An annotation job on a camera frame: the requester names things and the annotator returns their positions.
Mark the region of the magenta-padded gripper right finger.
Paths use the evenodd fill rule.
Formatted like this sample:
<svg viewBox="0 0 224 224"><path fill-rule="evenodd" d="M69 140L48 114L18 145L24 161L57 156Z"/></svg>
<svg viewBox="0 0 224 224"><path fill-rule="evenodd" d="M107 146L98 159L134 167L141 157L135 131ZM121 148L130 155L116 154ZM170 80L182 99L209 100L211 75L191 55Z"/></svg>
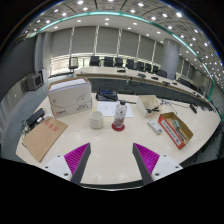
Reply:
<svg viewBox="0 0 224 224"><path fill-rule="evenodd" d="M182 169L182 167L168 155L159 155L137 143L133 144L132 153L136 159L144 185Z"/></svg>

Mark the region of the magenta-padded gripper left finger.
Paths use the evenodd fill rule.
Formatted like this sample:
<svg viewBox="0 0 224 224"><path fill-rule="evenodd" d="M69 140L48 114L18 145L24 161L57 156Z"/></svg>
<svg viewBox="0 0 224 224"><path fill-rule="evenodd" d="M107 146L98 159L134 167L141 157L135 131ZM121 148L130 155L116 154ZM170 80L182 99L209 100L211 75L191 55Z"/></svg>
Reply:
<svg viewBox="0 0 224 224"><path fill-rule="evenodd" d="M65 155L51 159L43 170L79 185L91 154L91 145L86 143Z"/></svg>

